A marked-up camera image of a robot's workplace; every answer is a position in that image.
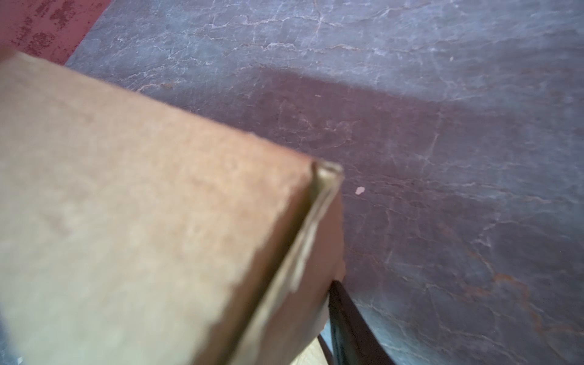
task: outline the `stone floor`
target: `stone floor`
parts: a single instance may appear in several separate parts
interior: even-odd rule
[[[398,364],[582,364],[583,37],[581,0],[114,0],[67,66],[342,163]]]

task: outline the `cardboard box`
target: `cardboard box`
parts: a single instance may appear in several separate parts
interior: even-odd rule
[[[0,312],[28,365],[286,364],[344,275],[337,165],[0,51]]]

